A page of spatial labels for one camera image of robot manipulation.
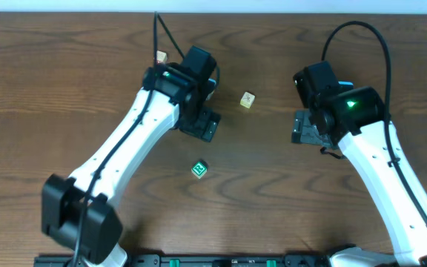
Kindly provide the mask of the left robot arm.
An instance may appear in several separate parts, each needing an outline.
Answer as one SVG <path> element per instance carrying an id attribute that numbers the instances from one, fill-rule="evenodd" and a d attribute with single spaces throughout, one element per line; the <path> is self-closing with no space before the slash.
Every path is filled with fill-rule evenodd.
<path id="1" fill-rule="evenodd" d="M 214 63 L 150 67 L 130 111 L 98 151 L 67 177 L 42 187 L 42 233 L 73 256 L 37 257 L 35 266 L 124 266 L 123 226 L 116 213 L 124 191 L 152 147 L 178 129 L 210 142 L 219 115 L 204 106 L 218 81 Z"/>

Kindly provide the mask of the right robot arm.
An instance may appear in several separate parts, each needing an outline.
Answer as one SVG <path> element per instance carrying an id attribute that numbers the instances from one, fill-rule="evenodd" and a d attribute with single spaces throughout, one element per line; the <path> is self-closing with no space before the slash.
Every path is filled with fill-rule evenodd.
<path id="1" fill-rule="evenodd" d="M 410 166 L 385 105 L 371 87 L 297 87 L 310 122 L 356 169 L 385 223 L 393 254 L 344 248 L 331 266 L 427 266 L 427 194 Z"/>

